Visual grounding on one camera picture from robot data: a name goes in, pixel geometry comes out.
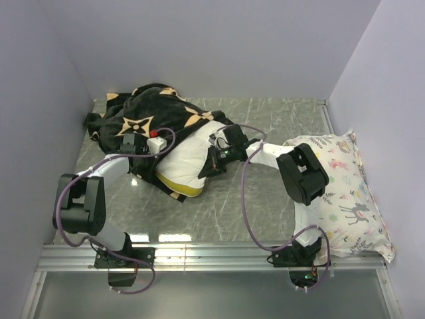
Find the metal rail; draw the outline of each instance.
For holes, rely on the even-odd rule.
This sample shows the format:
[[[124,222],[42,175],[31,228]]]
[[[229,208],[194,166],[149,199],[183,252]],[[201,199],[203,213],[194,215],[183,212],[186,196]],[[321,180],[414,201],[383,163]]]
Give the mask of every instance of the metal rail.
[[[155,247],[156,271],[277,271],[288,268],[273,268],[266,258],[269,252],[252,243],[187,244],[157,243],[134,244],[135,247]],[[108,271],[93,267],[96,252],[89,246],[44,246],[37,271],[88,272]],[[377,253],[362,253],[345,258],[332,257],[335,270],[386,269],[384,259]],[[290,270],[307,270],[297,267]],[[118,269],[124,272],[133,268]]]

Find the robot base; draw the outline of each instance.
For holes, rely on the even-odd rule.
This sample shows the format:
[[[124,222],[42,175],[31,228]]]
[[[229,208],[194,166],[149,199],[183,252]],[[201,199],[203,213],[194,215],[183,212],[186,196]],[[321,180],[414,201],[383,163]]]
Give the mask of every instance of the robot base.
[[[134,272],[109,272],[108,284],[111,287],[133,286],[138,268],[147,268],[147,266],[139,265],[132,261],[123,261],[121,259],[118,259],[102,249],[98,249],[97,252],[98,253],[96,254],[96,259],[94,261],[94,268],[96,269],[134,268]],[[152,266],[153,261],[155,259],[155,248],[132,248],[130,256],[127,257],[144,261]]]

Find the white enclosure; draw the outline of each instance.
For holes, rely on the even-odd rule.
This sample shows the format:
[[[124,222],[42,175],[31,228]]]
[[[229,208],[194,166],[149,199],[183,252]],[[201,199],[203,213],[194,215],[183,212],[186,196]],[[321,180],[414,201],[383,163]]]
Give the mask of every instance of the white enclosure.
[[[404,317],[423,318],[424,12],[419,0],[1,1],[2,316],[22,312],[93,99],[165,82],[194,97],[329,100],[396,245]]]

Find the cushion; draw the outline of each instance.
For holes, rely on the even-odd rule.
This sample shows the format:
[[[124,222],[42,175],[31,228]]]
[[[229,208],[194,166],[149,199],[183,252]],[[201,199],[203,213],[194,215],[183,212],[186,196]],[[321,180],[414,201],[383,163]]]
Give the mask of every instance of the cushion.
[[[206,179],[199,179],[198,174],[207,160],[211,146],[209,136],[223,126],[223,123],[210,121],[185,138],[159,162],[157,177],[177,193],[188,197],[198,196]]]
[[[351,130],[344,136],[298,136],[284,146],[300,143],[310,145],[329,176],[319,207],[319,225],[329,237],[331,254],[346,257],[377,251],[390,262],[394,246],[367,183],[355,133]],[[325,241],[319,261],[326,262]]]

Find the gray marble surface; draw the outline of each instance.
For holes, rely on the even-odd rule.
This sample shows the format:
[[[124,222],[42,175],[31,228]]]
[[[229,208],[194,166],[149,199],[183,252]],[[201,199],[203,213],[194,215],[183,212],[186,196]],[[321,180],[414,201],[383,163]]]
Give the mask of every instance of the gray marble surface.
[[[249,124],[268,134],[268,142],[282,145],[298,135],[322,135],[325,127],[316,100],[282,98],[190,98],[205,110],[222,110],[235,123]],[[95,112],[104,112],[97,100]],[[245,130],[249,138],[259,137]],[[76,171],[104,157],[96,142],[85,137]],[[134,241],[250,241],[240,208],[242,165],[207,181],[203,192],[179,203],[152,185],[126,175],[106,190],[107,219],[133,236]],[[250,165],[246,177],[246,207],[251,226],[263,241],[283,241],[293,235],[294,203],[278,172]],[[55,243],[62,239],[57,235]]]

